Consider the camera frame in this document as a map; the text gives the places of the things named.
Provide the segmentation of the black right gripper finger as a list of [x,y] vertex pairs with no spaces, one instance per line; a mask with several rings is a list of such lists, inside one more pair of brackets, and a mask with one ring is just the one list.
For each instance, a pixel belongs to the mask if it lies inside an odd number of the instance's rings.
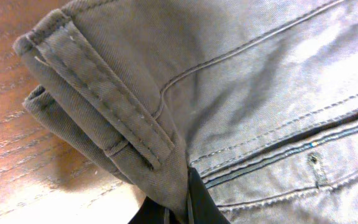
[[[186,222],[191,224],[230,224],[219,211],[207,191],[197,170],[188,169],[188,192],[186,197]],[[150,198],[146,198],[129,224],[170,224],[179,223],[173,213]]]

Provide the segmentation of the grey shorts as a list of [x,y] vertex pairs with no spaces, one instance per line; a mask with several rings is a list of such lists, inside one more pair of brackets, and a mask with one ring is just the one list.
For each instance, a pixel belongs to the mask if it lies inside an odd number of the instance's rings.
[[358,223],[358,0],[72,1],[13,46],[26,110],[186,222]]

